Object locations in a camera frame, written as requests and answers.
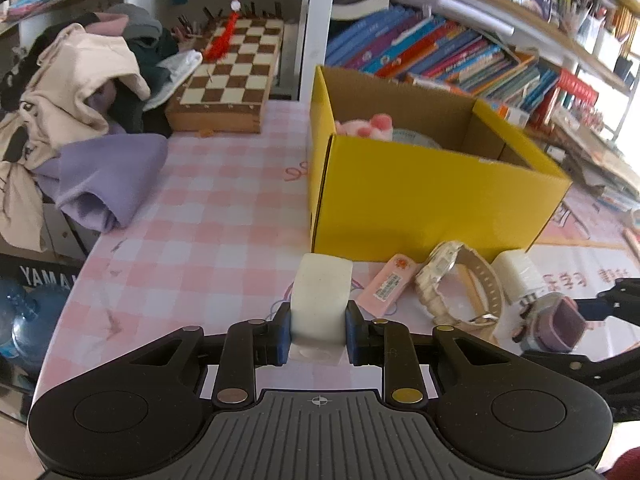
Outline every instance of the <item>chessboard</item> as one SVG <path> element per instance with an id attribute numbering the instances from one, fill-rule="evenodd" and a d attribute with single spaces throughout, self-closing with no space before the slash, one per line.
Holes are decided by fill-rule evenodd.
<path id="1" fill-rule="evenodd" d="M 201 46 L 224 30 L 222 23 Z M 283 31 L 282 20 L 239 18 L 228 53 L 201 64 L 171 97 L 165 113 L 173 130 L 260 133 Z"/>

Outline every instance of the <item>crosshair symbol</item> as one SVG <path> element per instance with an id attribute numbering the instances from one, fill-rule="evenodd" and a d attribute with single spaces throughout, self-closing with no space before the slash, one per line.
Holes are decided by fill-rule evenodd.
<path id="1" fill-rule="evenodd" d="M 316 406 L 324 406 L 326 403 L 331 402 L 329 399 L 323 396 L 317 396 L 311 399 L 309 402 L 314 403 Z"/>

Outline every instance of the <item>purple book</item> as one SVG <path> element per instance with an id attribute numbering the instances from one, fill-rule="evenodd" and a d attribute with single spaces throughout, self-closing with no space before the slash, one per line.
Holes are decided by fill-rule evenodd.
<path id="1" fill-rule="evenodd" d="M 406 20 L 404 20 L 400 25 L 398 25 L 393 30 L 390 30 L 384 36 L 380 36 L 375 41 L 373 41 L 367 48 L 361 50 L 356 56 L 352 57 L 347 63 L 345 63 L 345 68 L 353 68 L 355 70 L 361 69 L 365 66 L 369 61 L 374 59 L 375 57 L 382 54 L 386 49 L 389 48 L 391 42 L 400 36 L 404 31 L 413 27 L 420 23 L 423 19 L 422 13 L 417 12 L 412 16 L 409 16 Z"/>

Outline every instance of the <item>beige hoodie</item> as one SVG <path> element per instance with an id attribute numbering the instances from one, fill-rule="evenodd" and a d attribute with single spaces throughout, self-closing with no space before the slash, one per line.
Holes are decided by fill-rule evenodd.
<path id="1" fill-rule="evenodd" d="M 77 23 L 60 32 L 38 64 L 20 109 L 0 123 L 0 160 L 20 126 L 29 137 L 17 162 L 0 162 L 0 234 L 15 247 L 42 251 L 42 198 L 27 170 L 65 144 L 107 132 L 106 119 L 84 101 L 108 80 L 119 78 L 142 100 L 150 91 L 122 38 L 87 34 Z"/>

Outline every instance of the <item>beige watch strap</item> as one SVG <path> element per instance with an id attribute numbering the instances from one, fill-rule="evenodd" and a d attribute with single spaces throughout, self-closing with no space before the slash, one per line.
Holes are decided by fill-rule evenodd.
<path id="1" fill-rule="evenodd" d="M 430 280 L 422 281 L 418 275 L 415 280 L 418 298 L 433 316 L 434 325 L 451 325 L 465 332 L 474 332 L 494 325 L 502 314 L 504 304 L 502 287 L 494 270 L 482 256 L 466 245 L 460 247 L 456 263 L 464 265 L 478 279 L 487 300 L 486 312 L 469 321 L 453 317 L 449 313 L 443 296 L 438 291 L 438 284 L 434 284 Z"/>

